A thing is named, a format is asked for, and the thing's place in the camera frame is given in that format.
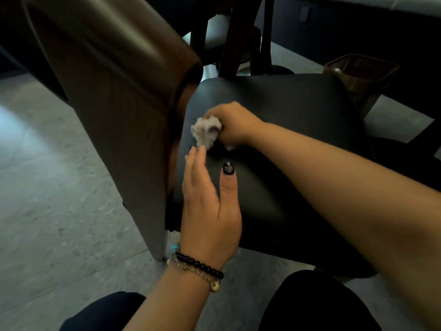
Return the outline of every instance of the hand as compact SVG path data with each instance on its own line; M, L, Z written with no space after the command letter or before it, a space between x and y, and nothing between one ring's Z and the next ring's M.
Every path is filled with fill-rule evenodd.
M264 125L256 115L237 102L218 105L209 109L204 118L216 116L222 123L219 140L224 145L250 145L253 133Z
M220 270L231 258L242 233L237 177L220 172L220 199L205 167L206 149L192 147L187 156L181 253Z

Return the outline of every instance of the brown trash bin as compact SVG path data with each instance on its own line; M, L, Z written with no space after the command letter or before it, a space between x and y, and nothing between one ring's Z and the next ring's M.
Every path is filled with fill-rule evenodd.
M365 117L399 69L390 61L349 54L327 63L323 73L335 74L343 81L361 117Z

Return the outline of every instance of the black beaded bracelet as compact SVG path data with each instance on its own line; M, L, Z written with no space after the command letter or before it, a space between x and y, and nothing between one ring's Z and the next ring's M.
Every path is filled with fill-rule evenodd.
M223 273L221 271L211 268L210 266L207 266L204 263L201 263L200 261L191 258L190 256L186 256L185 254L179 252L176 252L175 256L179 261L182 261L190 266L199 268L202 272L205 272L208 275L212 275L219 280L223 279Z

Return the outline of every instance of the yellow bead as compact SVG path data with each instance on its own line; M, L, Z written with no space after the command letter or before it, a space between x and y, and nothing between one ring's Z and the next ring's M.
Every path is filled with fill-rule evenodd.
M221 288L221 284L219 283L219 281L213 281L212 283L210 283L210 285L211 291L213 293L217 292Z

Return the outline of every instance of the person's right arm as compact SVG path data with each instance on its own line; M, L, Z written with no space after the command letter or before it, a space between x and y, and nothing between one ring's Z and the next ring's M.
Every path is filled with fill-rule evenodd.
M441 194L372 161L274 124L237 102L210 109L225 145L271 160L382 274L423 322L441 329Z

